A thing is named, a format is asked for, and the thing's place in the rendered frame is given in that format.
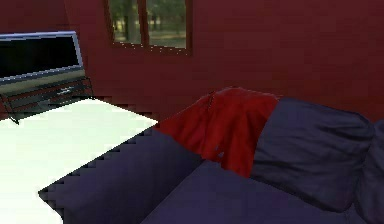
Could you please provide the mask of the black television stand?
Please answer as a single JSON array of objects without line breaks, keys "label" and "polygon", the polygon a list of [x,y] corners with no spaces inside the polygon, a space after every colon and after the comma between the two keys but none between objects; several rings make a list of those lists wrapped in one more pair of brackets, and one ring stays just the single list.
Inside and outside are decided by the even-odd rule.
[{"label": "black television stand", "polygon": [[83,69],[0,85],[0,102],[8,117],[20,120],[84,99],[94,99]]}]

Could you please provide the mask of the red cloth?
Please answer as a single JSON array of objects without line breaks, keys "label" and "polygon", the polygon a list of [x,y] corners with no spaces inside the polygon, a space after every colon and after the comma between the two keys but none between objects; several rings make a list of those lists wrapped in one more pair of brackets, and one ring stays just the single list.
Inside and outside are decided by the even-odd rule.
[{"label": "red cloth", "polygon": [[201,158],[248,178],[259,136],[279,97],[243,88],[214,91],[156,129]]}]

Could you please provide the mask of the dark purple sofa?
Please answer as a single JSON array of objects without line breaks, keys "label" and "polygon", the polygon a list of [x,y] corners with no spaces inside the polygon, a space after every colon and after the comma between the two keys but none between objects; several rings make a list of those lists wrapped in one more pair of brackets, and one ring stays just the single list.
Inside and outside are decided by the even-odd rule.
[{"label": "dark purple sofa", "polygon": [[384,224],[384,119],[284,98],[251,165],[148,128],[38,195],[63,224]]}]

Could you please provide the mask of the brown framed window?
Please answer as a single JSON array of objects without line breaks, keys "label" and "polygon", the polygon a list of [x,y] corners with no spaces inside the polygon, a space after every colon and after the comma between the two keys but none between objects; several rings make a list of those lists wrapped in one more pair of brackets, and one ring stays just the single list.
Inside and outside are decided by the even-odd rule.
[{"label": "brown framed window", "polygon": [[103,0],[112,47],[191,56],[193,0]]}]

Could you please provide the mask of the black flat television set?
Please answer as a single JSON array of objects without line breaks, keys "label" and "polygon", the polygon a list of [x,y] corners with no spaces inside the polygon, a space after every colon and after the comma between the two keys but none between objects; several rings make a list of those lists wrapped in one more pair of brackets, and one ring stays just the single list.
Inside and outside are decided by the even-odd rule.
[{"label": "black flat television set", "polygon": [[83,69],[75,31],[0,34],[0,85]]}]

